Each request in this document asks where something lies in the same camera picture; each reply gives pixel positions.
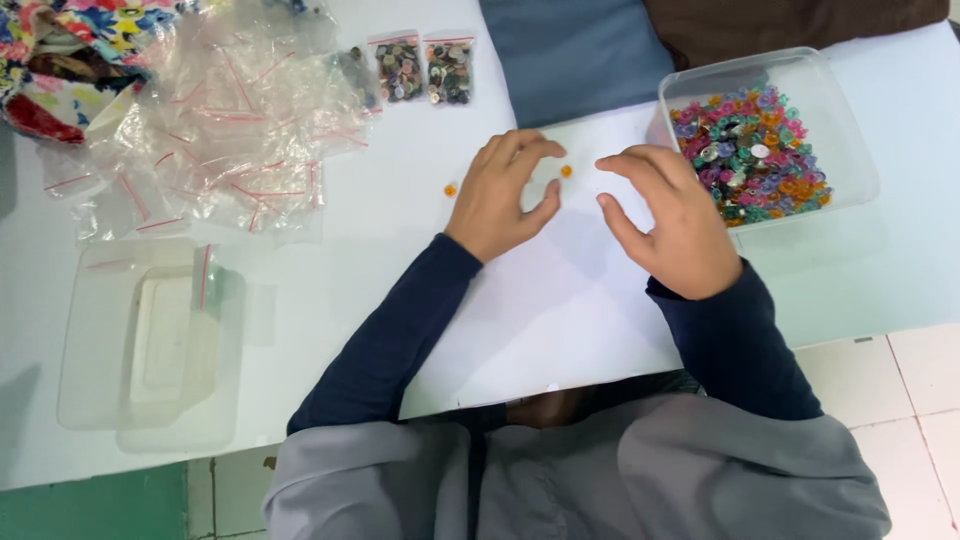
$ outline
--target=person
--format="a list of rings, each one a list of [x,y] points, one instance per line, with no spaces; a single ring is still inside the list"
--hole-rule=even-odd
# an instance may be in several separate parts
[[[596,388],[592,398],[600,399],[579,416],[565,402],[582,401],[585,391],[539,403],[540,414],[500,408],[498,421],[397,420],[404,389],[470,281],[559,210],[557,181],[529,212],[519,198],[542,158],[564,155],[530,130],[494,136],[480,149],[444,232],[290,419],[263,505],[271,538],[886,534],[887,509],[856,442],[821,410],[774,324],[763,282],[737,255],[689,165],[665,148],[633,146],[596,162],[631,182],[653,230],[639,231],[610,194],[597,201],[626,256],[650,273],[647,294],[663,312],[685,373],[706,396],[633,399],[628,394],[636,397],[644,384],[628,383]]]

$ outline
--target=green tile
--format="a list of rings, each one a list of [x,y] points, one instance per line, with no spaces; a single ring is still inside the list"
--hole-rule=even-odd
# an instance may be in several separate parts
[[[183,463],[0,492],[0,540],[184,540]]]

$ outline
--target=pile of plastic bags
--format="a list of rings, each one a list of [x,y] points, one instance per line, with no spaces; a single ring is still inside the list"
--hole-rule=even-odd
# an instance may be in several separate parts
[[[308,226],[324,202],[322,158],[366,146],[380,112],[375,76],[335,50],[335,30],[324,9],[293,16],[258,0],[158,27],[137,57],[150,81],[121,94],[84,146],[41,143],[45,191],[89,193],[74,209],[82,241],[198,219]]]

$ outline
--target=white tile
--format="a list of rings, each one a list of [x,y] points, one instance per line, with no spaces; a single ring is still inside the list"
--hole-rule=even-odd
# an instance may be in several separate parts
[[[186,462],[186,502],[189,540],[213,536],[213,475],[209,457]]]
[[[917,414],[960,408],[960,325],[890,334]]]
[[[232,536],[217,536],[217,540],[270,540],[270,534],[266,530],[258,530],[257,532],[244,532]]]
[[[880,482],[893,530],[885,540],[957,540],[916,418],[852,430]]]
[[[216,458],[217,536],[264,528],[260,504],[274,477],[278,445],[221,455]]]
[[[953,510],[953,522],[960,523],[960,410],[921,416],[920,424]]]
[[[824,412],[848,428],[913,416],[885,337],[836,341],[795,355]]]

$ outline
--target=navy blue sleeve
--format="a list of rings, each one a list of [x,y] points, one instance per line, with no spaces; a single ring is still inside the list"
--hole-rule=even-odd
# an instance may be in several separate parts
[[[287,434],[395,422],[403,391],[482,267],[456,241],[437,234],[326,368],[287,423]]]
[[[823,416],[750,262],[733,286],[704,300],[688,301],[652,277],[647,294],[663,311],[684,368],[711,397],[778,420]]]

